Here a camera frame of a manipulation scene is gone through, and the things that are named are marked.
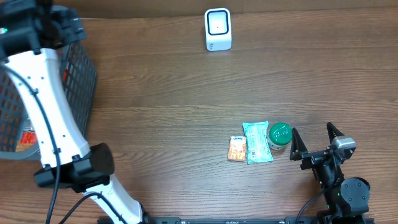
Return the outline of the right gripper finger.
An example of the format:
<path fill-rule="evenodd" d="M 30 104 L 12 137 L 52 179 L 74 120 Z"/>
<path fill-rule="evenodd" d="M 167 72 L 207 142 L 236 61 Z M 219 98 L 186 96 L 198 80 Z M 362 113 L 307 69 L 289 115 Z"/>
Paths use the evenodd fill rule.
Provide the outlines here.
<path fill-rule="evenodd" d="M 290 160 L 299 161 L 308 156 L 308 150 L 296 128 L 292 129 L 292 144 L 290 148 Z"/>
<path fill-rule="evenodd" d="M 331 146 L 338 146 L 341 143 L 341 138 L 344 137 L 344 134 L 340 132 L 331 122 L 326 124 L 326 128 L 328 131 L 328 137 L 330 140 Z"/>

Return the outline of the green lid jar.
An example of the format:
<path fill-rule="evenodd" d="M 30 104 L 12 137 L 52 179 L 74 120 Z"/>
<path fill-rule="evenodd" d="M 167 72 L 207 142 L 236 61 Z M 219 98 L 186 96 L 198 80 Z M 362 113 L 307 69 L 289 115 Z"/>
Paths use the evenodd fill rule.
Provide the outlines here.
<path fill-rule="evenodd" d="M 287 123 L 274 124 L 268 134 L 267 141 L 273 150 L 283 150 L 292 140 L 292 128 Z"/>

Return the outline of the teal tissue packet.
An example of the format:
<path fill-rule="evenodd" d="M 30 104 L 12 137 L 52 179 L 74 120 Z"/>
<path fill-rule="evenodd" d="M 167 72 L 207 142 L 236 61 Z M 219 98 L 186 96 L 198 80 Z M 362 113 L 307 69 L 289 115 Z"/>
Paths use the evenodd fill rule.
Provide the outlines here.
<path fill-rule="evenodd" d="M 247 163 L 273 162 L 274 158 L 267 141 L 268 121 L 243 123 L 247 145 Z"/>

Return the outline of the small orange snack packet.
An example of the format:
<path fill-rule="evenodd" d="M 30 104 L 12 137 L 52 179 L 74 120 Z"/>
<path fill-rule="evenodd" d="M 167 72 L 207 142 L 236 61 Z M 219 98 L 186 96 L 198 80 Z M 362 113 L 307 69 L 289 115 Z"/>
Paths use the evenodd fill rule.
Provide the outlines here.
<path fill-rule="evenodd" d="M 246 137 L 231 136 L 229 140 L 228 159 L 232 161 L 246 160 Z"/>

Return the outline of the orange spaghetti package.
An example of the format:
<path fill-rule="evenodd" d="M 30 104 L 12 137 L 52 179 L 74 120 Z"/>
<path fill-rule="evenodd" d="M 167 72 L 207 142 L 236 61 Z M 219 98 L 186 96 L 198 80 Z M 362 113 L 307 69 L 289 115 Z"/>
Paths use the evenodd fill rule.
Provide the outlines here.
<path fill-rule="evenodd" d="M 9 144 L 16 152 L 24 151 L 37 143 L 37 136 L 31 120 L 24 107 L 22 98 L 18 95 L 16 100 L 20 108 L 16 109 L 17 114 L 21 115 L 16 119 L 17 128 L 15 130 L 14 139 L 9 139 Z"/>

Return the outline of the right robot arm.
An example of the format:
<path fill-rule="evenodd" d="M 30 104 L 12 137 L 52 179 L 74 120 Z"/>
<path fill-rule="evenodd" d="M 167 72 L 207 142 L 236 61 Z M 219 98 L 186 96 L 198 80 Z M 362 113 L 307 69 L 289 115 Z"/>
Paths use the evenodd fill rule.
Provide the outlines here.
<path fill-rule="evenodd" d="M 329 146 L 322 151 L 308 152 L 299 132 L 292 129 L 290 160 L 301 161 L 302 170 L 313 171 L 320 184 L 321 191 L 312 197 L 300 209 L 295 223 L 374 223 L 372 218 L 365 218 L 369 211 L 370 184 L 363 178 L 346 179 L 340 165 L 351 158 L 356 142 L 340 132 L 331 122 L 326 124 Z M 303 218 L 305 209 L 323 196 L 326 210 L 319 211 L 315 217 Z"/>

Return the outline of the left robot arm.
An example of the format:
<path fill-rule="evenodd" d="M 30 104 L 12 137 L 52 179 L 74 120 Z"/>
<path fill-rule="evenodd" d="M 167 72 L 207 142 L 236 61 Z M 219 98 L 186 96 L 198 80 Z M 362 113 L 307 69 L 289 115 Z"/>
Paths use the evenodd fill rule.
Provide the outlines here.
<path fill-rule="evenodd" d="M 58 49 L 85 37 L 73 9 L 54 9 L 51 1 L 1 3 L 1 70 L 16 86 L 35 129 L 42 164 L 35 182 L 92 199 L 111 223 L 149 223 L 143 206 L 116 177 L 109 146 L 90 146 L 78 129 L 64 92 Z"/>

